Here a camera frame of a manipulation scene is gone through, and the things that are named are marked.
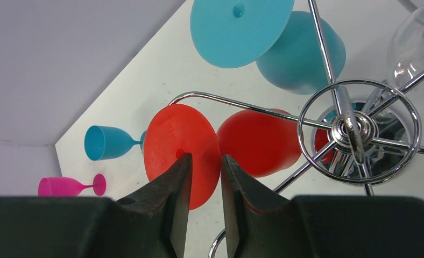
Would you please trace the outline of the red plastic wine glass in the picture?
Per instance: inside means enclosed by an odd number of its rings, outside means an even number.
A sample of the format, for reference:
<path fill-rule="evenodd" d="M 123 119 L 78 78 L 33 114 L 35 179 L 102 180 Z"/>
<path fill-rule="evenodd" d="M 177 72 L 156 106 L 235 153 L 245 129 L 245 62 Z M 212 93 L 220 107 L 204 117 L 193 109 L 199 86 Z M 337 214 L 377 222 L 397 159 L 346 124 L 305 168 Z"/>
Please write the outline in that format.
<path fill-rule="evenodd" d="M 222 155 L 230 155 L 251 176 L 272 175 L 294 165 L 301 155 L 296 123 L 242 110 L 218 130 L 197 109 L 174 104 L 151 120 L 144 141 L 144 165 L 149 180 L 164 173 L 183 154 L 193 159 L 190 209 L 202 206 L 214 193 Z"/>

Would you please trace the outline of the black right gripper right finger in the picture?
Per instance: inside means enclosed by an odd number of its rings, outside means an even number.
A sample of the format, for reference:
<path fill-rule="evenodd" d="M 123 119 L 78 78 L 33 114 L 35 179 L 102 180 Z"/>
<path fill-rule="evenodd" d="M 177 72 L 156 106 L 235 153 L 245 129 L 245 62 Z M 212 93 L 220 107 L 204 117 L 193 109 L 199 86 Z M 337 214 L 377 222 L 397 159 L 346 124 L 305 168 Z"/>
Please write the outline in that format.
<path fill-rule="evenodd" d="M 424 201 L 405 196 L 286 199 L 222 157 L 228 257 L 424 257 Z"/>

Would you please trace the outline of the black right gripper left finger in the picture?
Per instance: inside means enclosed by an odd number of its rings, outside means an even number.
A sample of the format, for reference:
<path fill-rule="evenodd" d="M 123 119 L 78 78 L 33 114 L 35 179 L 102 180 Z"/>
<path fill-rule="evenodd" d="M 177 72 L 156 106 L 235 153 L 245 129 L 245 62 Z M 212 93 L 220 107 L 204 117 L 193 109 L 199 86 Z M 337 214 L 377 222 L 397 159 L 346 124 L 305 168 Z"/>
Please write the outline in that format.
<path fill-rule="evenodd" d="M 119 199 L 0 197 L 0 257 L 183 257 L 193 157 Z"/>

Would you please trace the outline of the blue plastic wine glass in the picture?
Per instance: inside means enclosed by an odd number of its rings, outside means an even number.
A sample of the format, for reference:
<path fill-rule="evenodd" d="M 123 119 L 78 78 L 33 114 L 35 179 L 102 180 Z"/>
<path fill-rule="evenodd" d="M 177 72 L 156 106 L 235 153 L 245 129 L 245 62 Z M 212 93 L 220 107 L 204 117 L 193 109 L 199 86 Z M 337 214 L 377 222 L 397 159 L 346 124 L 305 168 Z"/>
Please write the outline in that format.
<path fill-rule="evenodd" d="M 135 145 L 143 151 L 147 131 L 135 140 L 126 131 L 111 126 L 93 125 L 84 135 L 84 151 L 92 161 L 116 159 L 125 155 Z"/>

